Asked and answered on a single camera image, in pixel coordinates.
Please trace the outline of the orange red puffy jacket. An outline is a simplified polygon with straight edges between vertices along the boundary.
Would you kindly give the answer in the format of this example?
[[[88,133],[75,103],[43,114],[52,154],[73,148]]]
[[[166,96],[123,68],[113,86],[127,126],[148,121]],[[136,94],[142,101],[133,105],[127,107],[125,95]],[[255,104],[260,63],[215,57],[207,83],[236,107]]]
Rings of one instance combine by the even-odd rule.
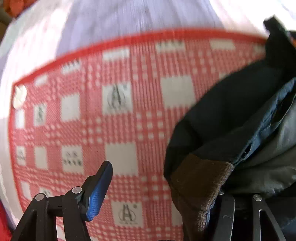
[[[16,18],[36,1],[37,0],[3,0],[2,6],[9,16]]]

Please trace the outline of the navy blue padded jacket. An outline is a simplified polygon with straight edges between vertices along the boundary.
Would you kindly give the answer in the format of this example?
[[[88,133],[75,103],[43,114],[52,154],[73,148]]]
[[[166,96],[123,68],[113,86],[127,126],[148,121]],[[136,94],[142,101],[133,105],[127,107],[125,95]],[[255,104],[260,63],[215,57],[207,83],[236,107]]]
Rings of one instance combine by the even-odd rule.
[[[214,85],[177,123],[164,177],[184,240],[204,240],[219,192],[264,198],[295,240],[295,32],[264,21],[265,57]]]

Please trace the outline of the red white checkered mat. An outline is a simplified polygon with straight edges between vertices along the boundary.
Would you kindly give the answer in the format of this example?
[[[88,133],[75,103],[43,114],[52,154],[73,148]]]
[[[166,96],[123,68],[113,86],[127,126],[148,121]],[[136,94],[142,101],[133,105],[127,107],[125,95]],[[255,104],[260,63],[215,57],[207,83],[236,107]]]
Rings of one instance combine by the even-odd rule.
[[[66,193],[102,162],[113,178],[92,240],[182,240],[163,176],[173,129],[218,80],[264,54],[222,30],[153,32],[67,54],[14,84],[11,164],[22,209]]]

